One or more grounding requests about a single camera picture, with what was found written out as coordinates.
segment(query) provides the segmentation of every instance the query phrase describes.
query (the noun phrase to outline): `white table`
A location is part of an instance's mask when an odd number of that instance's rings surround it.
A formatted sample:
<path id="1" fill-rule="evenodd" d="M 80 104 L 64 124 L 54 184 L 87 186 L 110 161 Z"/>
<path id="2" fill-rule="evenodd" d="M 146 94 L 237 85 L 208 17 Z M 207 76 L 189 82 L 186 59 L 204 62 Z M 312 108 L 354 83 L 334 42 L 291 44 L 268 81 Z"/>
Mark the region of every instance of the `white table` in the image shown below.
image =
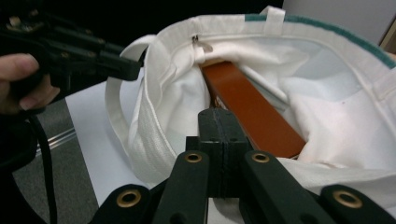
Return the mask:
<path id="1" fill-rule="evenodd" d="M 120 91 L 124 114 L 130 120 L 141 81 L 123 82 Z M 66 97 L 71 119 L 97 202 L 101 205 L 116 188 L 126 184 L 146 186 L 138 180 L 107 118 L 106 83 Z"/>

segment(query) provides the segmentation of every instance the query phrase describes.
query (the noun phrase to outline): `black clamp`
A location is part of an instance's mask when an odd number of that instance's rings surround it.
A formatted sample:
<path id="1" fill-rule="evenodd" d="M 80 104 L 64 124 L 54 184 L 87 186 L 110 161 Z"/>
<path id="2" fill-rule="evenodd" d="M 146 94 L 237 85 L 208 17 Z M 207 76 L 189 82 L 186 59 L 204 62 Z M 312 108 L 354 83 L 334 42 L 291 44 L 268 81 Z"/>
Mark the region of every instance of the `black clamp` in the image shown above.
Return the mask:
<path id="1" fill-rule="evenodd" d="M 151 190 L 136 185 L 114 190 L 91 224 L 112 223 L 115 217 L 120 224 L 204 224 L 210 197 L 238 198 L 249 224 L 396 223 L 347 186 L 331 185 L 320 195 L 304 189 L 276 157 L 251 148 L 230 111 L 202 111 L 199 128 L 200 136 L 187 138 L 187 150 L 168 179 Z"/>

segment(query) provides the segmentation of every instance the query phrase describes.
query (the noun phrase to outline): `brown leather strip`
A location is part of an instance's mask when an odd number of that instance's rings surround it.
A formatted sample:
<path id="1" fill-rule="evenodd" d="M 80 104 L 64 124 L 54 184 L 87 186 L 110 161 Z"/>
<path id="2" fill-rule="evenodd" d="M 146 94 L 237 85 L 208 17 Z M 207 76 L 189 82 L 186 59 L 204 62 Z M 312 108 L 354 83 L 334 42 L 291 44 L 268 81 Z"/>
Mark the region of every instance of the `brown leather strip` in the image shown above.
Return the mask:
<path id="1" fill-rule="evenodd" d="M 215 63 L 201 69 L 212 105 L 233 111 L 255 149 L 282 158 L 300 154 L 303 138 L 233 63 Z"/>

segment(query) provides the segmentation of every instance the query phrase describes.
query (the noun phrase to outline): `clamp jaw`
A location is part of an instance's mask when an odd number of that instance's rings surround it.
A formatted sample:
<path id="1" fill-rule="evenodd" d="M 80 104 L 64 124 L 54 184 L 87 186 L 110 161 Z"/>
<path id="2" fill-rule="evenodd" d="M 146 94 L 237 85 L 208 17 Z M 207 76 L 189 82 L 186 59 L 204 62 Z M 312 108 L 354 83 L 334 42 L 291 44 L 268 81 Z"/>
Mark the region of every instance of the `clamp jaw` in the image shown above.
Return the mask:
<path id="1" fill-rule="evenodd" d="M 16 9 L 7 8 L 12 2 L 3 0 L 0 4 L 0 55 L 29 53 L 40 64 L 36 74 L 12 83 L 17 97 L 28 93 L 46 75 L 50 75 L 52 86 L 61 89 L 57 99 L 108 77 L 137 79 L 141 63 L 121 58 L 123 47 L 107 43 L 71 21 L 36 9 L 18 11 L 15 13 L 23 15 L 12 16 L 10 13 Z"/>

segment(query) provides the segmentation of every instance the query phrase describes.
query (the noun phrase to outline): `green trim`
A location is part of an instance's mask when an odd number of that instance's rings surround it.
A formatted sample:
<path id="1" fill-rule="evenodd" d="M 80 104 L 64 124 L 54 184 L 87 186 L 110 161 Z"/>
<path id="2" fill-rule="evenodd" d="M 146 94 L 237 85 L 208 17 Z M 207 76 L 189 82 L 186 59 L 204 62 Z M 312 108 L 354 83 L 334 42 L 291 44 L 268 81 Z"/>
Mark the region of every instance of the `green trim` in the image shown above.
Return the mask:
<path id="1" fill-rule="evenodd" d="M 245 15 L 245 21 L 266 21 L 266 15 L 259 15 L 259 14 L 247 14 Z M 304 23 L 312 26 L 316 26 L 325 30 L 333 31 L 338 35 L 342 35 L 347 38 L 349 41 L 355 43 L 358 46 L 361 46 L 363 49 L 371 52 L 374 56 L 380 60 L 384 65 L 388 68 L 392 69 L 396 67 L 396 62 L 393 61 L 388 54 L 382 50 L 379 46 L 372 44 L 371 42 L 364 40 L 363 38 L 352 34 L 345 28 L 329 24 L 323 21 L 316 21 L 310 18 L 301 17 L 301 16 L 286 16 L 286 22 L 298 22 Z"/>

